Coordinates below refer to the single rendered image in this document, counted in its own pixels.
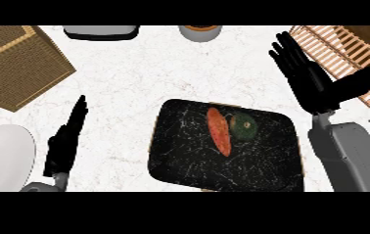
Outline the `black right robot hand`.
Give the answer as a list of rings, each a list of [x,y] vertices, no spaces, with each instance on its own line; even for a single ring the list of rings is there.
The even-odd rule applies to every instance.
[[[323,114],[339,109],[339,103],[370,91],[370,66],[342,79],[332,81],[318,65],[311,61],[290,34],[276,34],[268,55],[288,78],[298,103],[311,114]]]

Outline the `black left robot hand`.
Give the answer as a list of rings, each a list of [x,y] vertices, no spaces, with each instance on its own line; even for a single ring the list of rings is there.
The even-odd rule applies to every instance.
[[[86,96],[75,103],[68,122],[61,125],[55,135],[47,140],[47,155],[43,175],[52,177],[58,173],[69,173],[78,148],[78,137],[89,113]]]

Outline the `wooden slatted tiered shelf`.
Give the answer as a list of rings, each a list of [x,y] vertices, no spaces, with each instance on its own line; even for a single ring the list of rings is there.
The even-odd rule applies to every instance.
[[[289,34],[335,79],[370,67],[370,44],[342,25],[293,25]]]

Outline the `black marbled tray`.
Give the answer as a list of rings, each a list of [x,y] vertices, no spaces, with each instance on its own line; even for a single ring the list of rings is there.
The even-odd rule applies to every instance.
[[[290,118],[181,99],[158,115],[147,170],[168,183],[220,192],[301,192],[304,170]]]

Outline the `white rounded object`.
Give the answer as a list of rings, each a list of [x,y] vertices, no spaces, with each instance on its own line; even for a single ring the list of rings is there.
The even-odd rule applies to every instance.
[[[0,192],[18,192],[27,184],[37,155],[35,140],[16,124],[0,125]]]

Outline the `dark green round vegetable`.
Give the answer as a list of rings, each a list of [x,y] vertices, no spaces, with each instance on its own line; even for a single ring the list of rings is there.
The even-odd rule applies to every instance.
[[[230,131],[236,139],[242,141],[252,140],[258,132],[255,119],[248,114],[234,114],[230,119]]]

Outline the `brown wicker basket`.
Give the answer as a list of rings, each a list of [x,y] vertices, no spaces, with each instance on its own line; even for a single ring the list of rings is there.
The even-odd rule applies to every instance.
[[[75,69],[37,25],[0,25],[0,108],[16,112]]]

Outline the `grey round container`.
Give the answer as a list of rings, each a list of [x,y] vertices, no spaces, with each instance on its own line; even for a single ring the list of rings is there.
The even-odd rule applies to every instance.
[[[184,38],[193,42],[208,42],[211,41],[221,32],[221,25],[212,26],[192,26],[192,25],[181,25],[180,32]]]

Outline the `grey and black appliance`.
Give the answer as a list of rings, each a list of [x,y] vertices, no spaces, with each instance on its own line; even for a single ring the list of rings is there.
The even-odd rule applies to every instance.
[[[71,39],[91,41],[130,40],[139,34],[139,25],[65,25],[63,32]]]

